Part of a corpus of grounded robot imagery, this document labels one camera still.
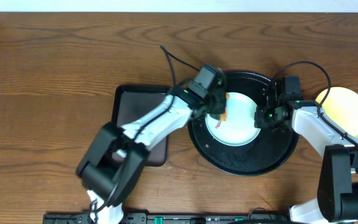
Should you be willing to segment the green orange sponge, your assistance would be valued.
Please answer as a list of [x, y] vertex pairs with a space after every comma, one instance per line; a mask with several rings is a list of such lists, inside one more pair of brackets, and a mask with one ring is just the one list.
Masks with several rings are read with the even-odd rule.
[[229, 93], [225, 92], [224, 98], [219, 97], [217, 98], [218, 102], [216, 103], [216, 109], [214, 110], [213, 114], [210, 114], [215, 120], [218, 121], [226, 121], [227, 120], [227, 100], [230, 99]]

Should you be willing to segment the light blue plate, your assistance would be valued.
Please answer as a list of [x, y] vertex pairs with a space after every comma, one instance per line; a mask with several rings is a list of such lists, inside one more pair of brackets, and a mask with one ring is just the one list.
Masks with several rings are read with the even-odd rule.
[[212, 137], [224, 145], [246, 145], [260, 133], [260, 128], [254, 127], [256, 107], [254, 100], [242, 93], [226, 93], [224, 119], [215, 119], [207, 114], [206, 127]]

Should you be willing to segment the yellow plate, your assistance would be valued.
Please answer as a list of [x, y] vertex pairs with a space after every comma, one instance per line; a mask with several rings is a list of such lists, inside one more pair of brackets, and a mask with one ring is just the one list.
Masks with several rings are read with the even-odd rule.
[[326, 114], [348, 134], [358, 138], [358, 94], [348, 88], [332, 87], [323, 102]]

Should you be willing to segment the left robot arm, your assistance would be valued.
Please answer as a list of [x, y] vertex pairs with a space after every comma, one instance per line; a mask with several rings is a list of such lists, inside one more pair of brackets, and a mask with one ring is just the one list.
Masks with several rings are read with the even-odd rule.
[[179, 87], [143, 117], [120, 127], [112, 122], [102, 126], [76, 168], [91, 199], [90, 220], [119, 223], [124, 216], [122, 204], [137, 184], [152, 149], [193, 116], [224, 118], [228, 99], [222, 88], [199, 98]]

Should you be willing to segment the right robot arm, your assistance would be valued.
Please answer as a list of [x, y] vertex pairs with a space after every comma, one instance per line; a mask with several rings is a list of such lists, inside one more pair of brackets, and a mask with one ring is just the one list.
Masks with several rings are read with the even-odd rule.
[[256, 107], [255, 127], [303, 136], [323, 158], [315, 199], [289, 209], [296, 223], [358, 221], [358, 139], [347, 134], [313, 100], [300, 94], [272, 93]]

